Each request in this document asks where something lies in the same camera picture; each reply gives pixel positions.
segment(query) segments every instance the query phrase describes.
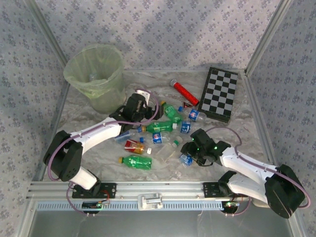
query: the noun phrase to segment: green trash bag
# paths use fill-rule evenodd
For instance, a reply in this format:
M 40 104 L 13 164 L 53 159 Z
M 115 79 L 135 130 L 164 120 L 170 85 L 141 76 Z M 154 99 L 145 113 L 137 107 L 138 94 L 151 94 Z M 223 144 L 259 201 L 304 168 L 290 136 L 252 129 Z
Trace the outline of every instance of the green trash bag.
M 123 105 L 126 95 L 123 60 L 112 45 L 92 44 L 73 57 L 64 69 L 64 77 L 90 101 L 93 109 L 110 114 Z

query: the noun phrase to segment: metal bracket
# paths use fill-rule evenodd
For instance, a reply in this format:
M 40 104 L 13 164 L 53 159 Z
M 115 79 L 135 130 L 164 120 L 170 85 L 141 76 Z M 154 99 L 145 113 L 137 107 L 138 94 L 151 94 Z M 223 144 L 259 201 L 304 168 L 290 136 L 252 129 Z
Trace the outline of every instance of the metal bracket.
M 162 209 L 162 197 L 161 194 L 143 194 L 137 198 L 138 210 L 156 210 Z
M 205 198 L 222 198 L 224 195 L 219 189 L 218 182 L 203 183 L 203 192 Z
M 107 194 L 109 194 L 109 198 L 115 198 L 117 192 L 117 184 L 116 183 L 101 183 L 99 191 L 91 195 L 90 190 L 86 190 L 80 185 L 75 185 L 73 190 L 73 198 L 93 198 L 93 199 L 105 199 L 108 198 Z

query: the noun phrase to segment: small plastic bottle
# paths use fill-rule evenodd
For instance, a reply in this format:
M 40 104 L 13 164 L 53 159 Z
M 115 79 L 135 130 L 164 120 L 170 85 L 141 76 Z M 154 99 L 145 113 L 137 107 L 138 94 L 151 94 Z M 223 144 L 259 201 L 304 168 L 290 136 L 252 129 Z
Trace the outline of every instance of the small plastic bottle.
M 141 126 L 137 128 L 137 132 L 172 132 L 174 128 L 177 127 L 176 123 L 173 123 L 172 121 L 163 121 L 163 122 L 152 122 L 151 124 L 147 126 Z
M 127 157 L 120 157 L 119 163 L 126 164 L 128 167 L 136 169 L 150 170 L 152 168 L 152 159 L 149 157 L 130 155 Z
M 176 153 L 177 147 L 183 142 L 180 136 L 176 136 L 172 143 L 165 144 L 156 154 L 156 157 L 163 159 L 164 161 L 168 160 L 171 156 Z
M 125 143 L 124 150 L 135 154 L 142 154 L 145 151 L 145 145 L 141 142 L 128 139 Z
M 191 133 L 195 132 L 201 128 L 201 125 L 195 122 L 190 121 L 182 121 L 181 123 L 177 124 L 176 129 L 180 131 L 181 133 Z
M 202 112 L 197 111 L 197 110 L 192 109 L 192 108 L 183 108 L 182 106 L 180 106 L 178 111 L 183 113 L 184 117 L 186 119 L 189 119 L 192 122 L 205 123 L 206 118 L 207 118 L 205 113 L 202 113 Z
M 180 161 L 184 166 L 190 166 L 193 163 L 192 157 L 186 154 L 180 155 Z
M 178 114 L 172 105 L 167 104 L 165 101 L 162 101 L 161 105 L 163 106 L 164 113 L 172 122 L 179 123 L 183 120 L 182 115 Z
M 139 138 L 139 141 L 141 143 L 147 143 L 147 144 L 161 144 L 161 143 L 168 143 L 170 142 L 171 138 L 169 134 L 161 133 L 161 132 L 155 132 L 153 134 L 150 133 L 144 133 L 144 136 Z
M 122 133 L 121 135 L 116 136 L 114 140 L 117 143 L 125 143 L 128 139 L 131 139 L 132 137 L 134 138 L 135 135 L 137 135 L 137 132 L 135 130 L 128 130 L 125 133 Z

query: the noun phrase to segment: wire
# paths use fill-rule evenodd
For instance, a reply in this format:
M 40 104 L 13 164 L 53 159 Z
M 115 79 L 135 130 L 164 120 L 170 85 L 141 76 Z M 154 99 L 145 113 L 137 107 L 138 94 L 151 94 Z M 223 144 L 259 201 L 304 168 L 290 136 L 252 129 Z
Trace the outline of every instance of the wire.
M 225 129 L 228 129 L 229 131 L 233 132 L 233 133 L 237 136 L 237 138 L 238 138 L 238 140 L 239 140 L 239 144 L 235 146 L 235 153 L 237 154 L 237 157 L 238 157 L 238 158 L 240 158 L 240 159 L 243 160 L 244 162 L 246 162 L 246 163 L 248 163 L 248 164 L 251 164 L 251 165 L 253 165 L 253 166 L 257 167 L 257 168 L 266 170 L 266 171 L 268 171 L 268 172 L 272 172 L 273 174 L 276 174 L 276 175 L 278 175 L 279 177 L 281 177 L 281 178 L 285 179 L 286 181 L 290 182 L 291 184 L 295 185 L 299 190 L 302 191 L 302 193 L 304 193 L 304 195 L 305 195 L 305 197 L 306 197 L 306 199 L 307 199 L 307 203 L 306 203 L 305 205 L 303 205 L 303 206 L 299 206 L 299 208 L 308 208 L 308 207 L 311 206 L 312 200 L 311 200 L 310 195 L 309 195 L 309 194 L 305 191 L 305 189 L 304 189 L 301 185 L 299 185 L 297 182 L 295 182 L 294 180 L 290 179 L 289 177 L 285 176 L 284 174 L 282 174 L 282 173 L 280 173 L 280 172 L 277 172 L 277 171 L 275 171 L 275 170 L 266 168 L 266 167 L 264 167 L 264 166 L 262 166 L 262 165 L 253 163 L 253 162 L 247 160 L 246 158 L 244 158 L 243 156 L 239 155 L 239 154 L 238 154 L 237 147 L 239 147 L 239 146 L 242 145 L 242 140 L 241 140 L 241 137 L 238 135 L 238 133 L 237 133 L 236 131 L 234 131 L 233 129 L 231 129 L 231 128 L 229 128 L 229 127 L 212 127 L 212 128 L 210 128 L 210 129 L 206 130 L 205 132 L 209 132 L 209 131 L 211 131 L 211 130 L 213 130 L 213 129 L 216 129 L 216 128 L 225 128 Z
M 158 100 L 157 100 L 157 98 L 154 96 L 154 94 L 153 94 L 152 92 L 150 92 L 150 91 L 148 91 L 148 90 L 145 90 L 145 89 L 142 89 L 142 88 L 137 88 L 137 89 L 135 89 L 135 91 L 137 91 L 137 90 L 142 90 L 142 91 L 144 91 L 144 92 L 149 93 L 149 94 L 153 97 L 153 99 L 155 100 L 156 108 L 159 107 Z M 150 119 L 148 119 L 148 120 L 146 120 L 146 121 L 144 121 L 144 122 L 128 122 L 128 121 L 111 121 L 111 122 L 106 122 L 105 124 L 100 124 L 99 126 L 93 127 L 93 128 L 91 128 L 91 129 L 89 129 L 89 130 L 87 130 L 87 131 L 85 131 L 85 132 L 83 132 L 83 133 L 81 133 L 81 134 L 77 134 L 77 135 L 75 135 L 75 136 L 72 136 L 72 137 L 66 139 L 64 142 L 62 142 L 62 143 L 57 147 L 57 149 L 53 152 L 53 154 L 51 155 L 51 157 L 50 157 L 50 159 L 49 159 L 49 162 L 48 162 L 48 165 L 47 165 L 47 174 L 48 174 L 49 179 L 50 179 L 51 181 L 58 181 L 58 178 L 54 178 L 54 177 L 52 176 L 52 174 L 51 174 L 51 166 L 52 166 L 52 164 L 53 164 L 54 158 L 55 158 L 55 156 L 57 155 L 57 153 L 58 153 L 58 152 L 64 147 L 64 145 L 66 145 L 68 142 L 70 142 L 70 141 L 72 141 L 72 140 L 74 140 L 74 139 L 76 139 L 76 138 L 78 138 L 78 137 L 80 137 L 80 136 L 85 136 L 85 135 L 87 135 L 87 134 L 89 134 L 89 133 L 91 133 L 91 132 L 93 132 L 93 131 L 95 131 L 95 130 L 101 128 L 101 127 L 104 127 L 104 126 L 107 126 L 107 125 L 110 125 L 110 124 L 117 124 L 117 123 L 130 124 L 130 125 L 142 125 L 142 124 L 147 124 L 147 123 L 149 123 L 150 121 L 152 121 L 152 120 L 154 119 L 154 117 L 157 115 L 157 113 L 158 113 L 158 109 L 156 109 L 154 115 L 153 115 Z
M 250 204 L 251 204 L 251 198 L 249 197 L 249 200 L 248 200 L 248 203 L 247 203 L 247 206 L 244 210 L 242 210 L 241 212 L 239 213 L 233 213 L 233 214 L 230 214 L 230 213 L 225 213 L 225 215 L 228 215 L 228 216 L 239 216 L 241 214 L 244 214 L 250 207 Z
M 69 182 L 69 186 L 68 186 L 68 189 L 67 189 L 67 191 L 66 191 L 66 198 L 67 198 L 67 201 L 68 201 L 68 203 L 69 203 L 69 205 L 73 208 L 73 210 L 75 210 L 76 212 L 78 212 L 78 213 L 80 213 L 80 214 L 83 214 L 83 215 L 86 215 L 83 211 L 80 211 L 80 210 L 78 210 L 76 207 L 75 207 L 75 205 L 73 205 L 72 204 L 72 202 L 70 201 L 70 198 L 69 198 L 69 191 L 70 191 L 70 189 L 75 185 L 73 182 Z
M 102 200 L 100 203 L 103 203 L 104 201 L 109 201 L 108 203 L 106 203 L 107 205 L 109 205 L 110 204 L 110 194 L 109 194 L 109 192 L 107 190 L 101 190 L 100 192 L 103 192 L 103 193 L 105 193 L 107 195 L 107 199 Z

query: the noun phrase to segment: white cap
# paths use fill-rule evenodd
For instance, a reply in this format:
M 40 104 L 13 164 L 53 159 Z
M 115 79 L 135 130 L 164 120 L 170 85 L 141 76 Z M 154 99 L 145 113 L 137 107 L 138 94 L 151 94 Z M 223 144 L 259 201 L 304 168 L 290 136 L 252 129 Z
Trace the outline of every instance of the white cap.
M 171 80 L 171 82 L 170 82 L 170 86 L 174 86 L 175 85 L 175 83 L 177 83 L 177 80 L 176 79 L 173 79 L 173 80 Z

